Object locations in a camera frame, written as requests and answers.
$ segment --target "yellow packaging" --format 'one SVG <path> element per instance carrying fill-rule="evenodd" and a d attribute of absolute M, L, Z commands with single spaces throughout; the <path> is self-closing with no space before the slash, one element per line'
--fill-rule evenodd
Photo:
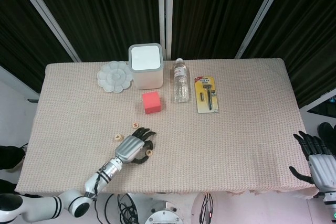
<path fill-rule="evenodd" d="M 199 113 L 218 112 L 215 79 L 211 76 L 200 76 L 194 80 L 197 111 Z"/>

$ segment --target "flower-shaped palette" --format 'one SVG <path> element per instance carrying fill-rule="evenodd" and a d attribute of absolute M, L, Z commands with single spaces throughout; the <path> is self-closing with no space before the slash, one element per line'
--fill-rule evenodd
<path fill-rule="evenodd" d="M 98 85 L 106 92 L 120 93 L 128 88 L 133 75 L 124 61 L 111 61 L 101 67 L 97 74 Z"/>

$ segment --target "small wooden piece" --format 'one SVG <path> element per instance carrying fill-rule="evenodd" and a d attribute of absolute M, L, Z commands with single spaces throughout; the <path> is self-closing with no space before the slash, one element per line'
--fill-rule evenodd
<path fill-rule="evenodd" d="M 146 156 L 150 157 L 153 155 L 153 151 L 152 150 L 147 150 L 146 151 Z"/>
<path fill-rule="evenodd" d="M 123 141 L 124 140 L 124 136 L 121 135 L 121 134 L 117 134 L 117 135 L 115 135 L 114 140 L 116 140 L 116 141 Z"/>
<path fill-rule="evenodd" d="M 133 127 L 133 129 L 137 129 L 137 128 L 139 128 L 139 124 L 138 123 L 133 123 L 132 127 Z"/>

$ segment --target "black robotic finger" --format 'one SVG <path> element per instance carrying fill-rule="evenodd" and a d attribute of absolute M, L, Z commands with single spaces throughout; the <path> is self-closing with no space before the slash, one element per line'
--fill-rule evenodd
<path fill-rule="evenodd" d="M 146 134 L 144 134 L 140 139 L 142 141 L 145 141 L 148 137 L 152 136 L 152 135 L 155 135 L 156 133 L 153 132 L 153 131 L 150 131 L 150 132 L 147 132 Z"/>
<path fill-rule="evenodd" d="M 324 154 L 324 152 L 321 148 L 321 145 L 320 145 L 320 141 L 318 140 L 318 138 L 316 136 L 312 137 L 312 142 L 313 142 L 313 145 L 316 148 L 317 154 Z"/>
<path fill-rule="evenodd" d="M 148 158 L 149 158 L 148 156 L 144 156 L 142 159 L 135 158 L 135 159 L 133 159 L 132 163 L 141 165 L 141 164 L 145 163 Z"/>
<path fill-rule="evenodd" d="M 145 144 L 143 145 L 143 147 L 148 147 L 149 150 L 152 150 L 153 149 L 153 142 L 148 140 L 148 141 L 145 141 Z"/>
<path fill-rule="evenodd" d="M 150 131 L 150 129 L 143 129 L 143 130 L 141 130 L 140 132 L 139 132 L 139 136 L 138 136 L 138 138 L 142 138 L 143 137 L 143 135 L 147 132 L 147 131 Z"/>
<path fill-rule="evenodd" d="M 299 134 L 303 137 L 303 140 L 307 142 L 307 145 L 311 149 L 312 154 L 317 154 L 317 150 L 315 148 L 315 145 L 313 143 L 313 137 L 311 135 L 308 135 L 302 131 L 299 131 Z"/>
<path fill-rule="evenodd" d="M 332 155 L 331 151 L 326 147 L 324 141 L 320 138 L 318 138 L 317 136 L 314 137 L 319 143 L 320 143 L 320 146 L 321 146 L 321 149 L 322 149 L 322 154 L 326 154 L 326 155 Z"/>
<path fill-rule="evenodd" d="M 134 131 L 134 133 L 132 134 L 132 136 L 138 137 L 139 136 L 139 132 L 142 131 L 144 129 L 144 127 L 138 128 L 136 131 Z"/>
<path fill-rule="evenodd" d="M 308 156 L 312 154 L 309 146 L 307 145 L 307 141 L 305 141 L 303 138 L 301 138 L 299 135 L 297 134 L 293 134 L 293 136 L 295 137 L 295 139 L 299 142 L 302 152 L 304 154 L 304 156 L 306 157 L 306 160 L 309 160 Z"/>
<path fill-rule="evenodd" d="M 289 170 L 299 180 L 302 180 L 304 182 L 308 182 L 310 184 L 314 184 L 312 177 L 306 176 L 306 175 L 302 175 L 302 174 L 298 173 L 298 171 L 294 167 L 292 167 L 292 166 L 289 166 Z"/>

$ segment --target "white square container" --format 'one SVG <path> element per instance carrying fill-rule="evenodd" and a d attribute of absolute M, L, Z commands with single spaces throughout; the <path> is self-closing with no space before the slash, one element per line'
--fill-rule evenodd
<path fill-rule="evenodd" d="M 137 89 L 158 89 L 162 86 L 163 57 L 160 44 L 132 45 L 128 49 L 128 58 Z"/>

